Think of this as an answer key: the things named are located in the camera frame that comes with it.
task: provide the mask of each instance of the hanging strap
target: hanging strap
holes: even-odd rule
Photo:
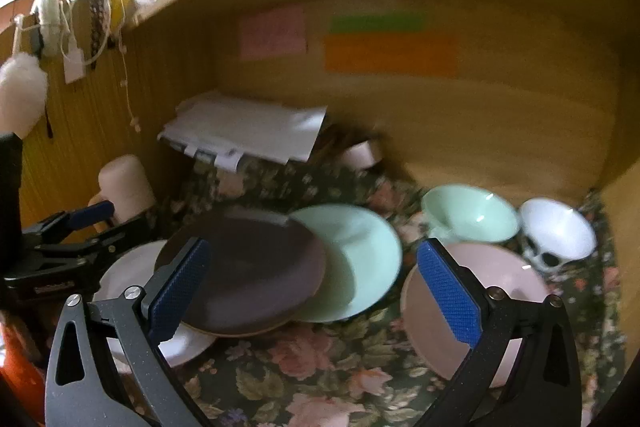
[[[12,55],[15,57],[18,53],[20,53],[20,38],[22,37],[22,21],[24,19],[24,15],[18,14],[15,16],[15,32],[14,32],[14,48],[12,50]]]

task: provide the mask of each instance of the pink sticky note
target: pink sticky note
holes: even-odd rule
[[[241,60],[306,52],[305,13],[302,6],[276,8],[243,17],[239,33]]]

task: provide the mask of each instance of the orange object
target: orange object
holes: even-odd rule
[[[0,324],[6,354],[0,373],[24,410],[44,425],[44,378],[24,356],[22,343],[14,328]]]
[[[324,38],[324,68],[332,73],[456,76],[458,40],[437,32],[350,33]]]

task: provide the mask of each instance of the metal screw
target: metal screw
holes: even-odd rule
[[[559,298],[557,295],[551,295],[549,297],[549,304],[551,304],[554,308],[561,308],[562,299]]]
[[[73,295],[69,295],[66,298],[67,306],[75,306],[76,304],[78,304],[78,302],[80,302],[80,296],[77,293],[74,293]]]
[[[124,298],[137,299],[138,297],[140,297],[140,286],[129,286],[124,290]]]
[[[501,301],[507,296],[507,293],[498,286],[489,286],[489,288],[486,289],[486,292],[494,301]]]

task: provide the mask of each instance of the bowl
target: bowl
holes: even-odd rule
[[[444,245],[461,241],[503,243],[518,233],[516,210],[484,188],[440,185],[422,198],[429,237]]]
[[[523,254],[541,271],[558,271],[566,263],[588,257],[596,248],[596,235],[589,221],[560,201],[525,201],[520,207],[520,220]]]

